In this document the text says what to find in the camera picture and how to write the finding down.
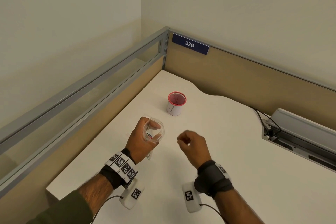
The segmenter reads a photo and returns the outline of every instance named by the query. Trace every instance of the white desk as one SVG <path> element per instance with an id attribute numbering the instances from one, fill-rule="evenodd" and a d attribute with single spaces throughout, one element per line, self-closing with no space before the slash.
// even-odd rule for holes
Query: white desk
<path id="1" fill-rule="evenodd" d="M 180 116 L 166 112 L 167 96 L 181 91 L 187 103 Z M 249 107 L 222 96 L 210 96 L 191 82 L 161 71 L 120 114 L 48 186 L 57 199 L 92 177 L 116 151 L 141 116 L 161 120 L 166 134 L 152 159 L 139 165 L 146 182 L 132 210 L 111 199 L 98 223 L 222 223 L 210 208 L 187 212 L 181 185 L 196 177 L 176 143 L 185 129 L 207 140 L 212 158 L 230 174 L 234 187 L 266 223 L 335 223 L 336 173 L 261 139 L 261 123 Z M 120 195 L 122 188 L 113 192 Z M 201 195 L 202 202 L 215 202 Z"/>

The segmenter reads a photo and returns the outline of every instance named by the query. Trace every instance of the green sleeve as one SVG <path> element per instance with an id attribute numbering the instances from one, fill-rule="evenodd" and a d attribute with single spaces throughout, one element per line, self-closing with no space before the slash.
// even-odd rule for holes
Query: green sleeve
<path id="1" fill-rule="evenodd" d="M 90 224 L 92 219 L 93 214 L 89 205 L 82 195 L 74 190 L 27 224 Z"/>

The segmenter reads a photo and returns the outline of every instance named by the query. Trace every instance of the cubicle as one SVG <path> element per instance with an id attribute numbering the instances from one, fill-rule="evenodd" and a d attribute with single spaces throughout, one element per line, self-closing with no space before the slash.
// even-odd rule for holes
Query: cubicle
<path id="1" fill-rule="evenodd" d="M 209 46 L 207 55 L 173 34 Z M 336 130 L 335 89 L 165 27 L 0 129 L 0 215 L 26 208 L 25 220 L 51 204 L 48 184 L 162 69 L 204 93 Z"/>

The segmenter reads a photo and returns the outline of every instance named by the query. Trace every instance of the clear plastic bag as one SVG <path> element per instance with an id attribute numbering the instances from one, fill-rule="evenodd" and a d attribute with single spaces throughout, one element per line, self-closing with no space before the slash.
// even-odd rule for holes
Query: clear plastic bag
<path id="1" fill-rule="evenodd" d="M 155 118 L 150 118 L 143 127 L 143 137 L 145 141 L 157 143 L 162 140 L 165 135 L 163 123 Z M 153 150 L 147 155 L 147 159 L 151 159 Z"/>

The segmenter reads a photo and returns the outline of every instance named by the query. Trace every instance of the tan fabric panel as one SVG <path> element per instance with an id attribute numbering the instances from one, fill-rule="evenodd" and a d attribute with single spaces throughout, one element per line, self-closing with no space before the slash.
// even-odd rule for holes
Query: tan fabric panel
<path id="1" fill-rule="evenodd" d="M 163 57 L 0 199 L 2 224 L 21 224 L 48 208 L 45 188 L 162 70 Z"/>
<path id="2" fill-rule="evenodd" d="M 336 130 L 335 91 L 216 48 L 203 55 L 172 43 L 171 37 L 165 70 L 203 92 L 229 97 L 269 115 L 283 108 Z"/>

